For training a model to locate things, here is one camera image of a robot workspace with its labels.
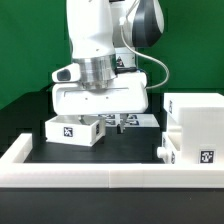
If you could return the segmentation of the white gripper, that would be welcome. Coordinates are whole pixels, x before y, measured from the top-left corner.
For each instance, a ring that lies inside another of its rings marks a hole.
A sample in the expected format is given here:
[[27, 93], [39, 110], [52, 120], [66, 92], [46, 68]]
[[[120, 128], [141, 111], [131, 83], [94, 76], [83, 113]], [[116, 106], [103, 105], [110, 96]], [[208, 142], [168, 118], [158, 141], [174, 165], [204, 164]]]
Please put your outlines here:
[[84, 115], [120, 114], [117, 133], [123, 134], [129, 113], [148, 108], [147, 78], [143, 72], [119, 74], [106, 89], [84, 90], [78, 83], [55, 84], [53, 108], [57, 115], [80, 115], [81, 124], [89, 124]]

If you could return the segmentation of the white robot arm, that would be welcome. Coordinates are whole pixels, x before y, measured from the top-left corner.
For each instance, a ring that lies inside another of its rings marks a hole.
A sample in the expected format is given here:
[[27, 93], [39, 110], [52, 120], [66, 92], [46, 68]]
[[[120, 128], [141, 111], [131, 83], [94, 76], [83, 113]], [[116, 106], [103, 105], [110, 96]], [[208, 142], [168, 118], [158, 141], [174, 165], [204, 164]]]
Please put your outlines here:
[[66, 0], [71, 62], [55, 71], [58, 115], [142, 113], [148, 107], [146, 74], [116, 64], [122, 47], [150, 47], [164, 31], [158, 0]]

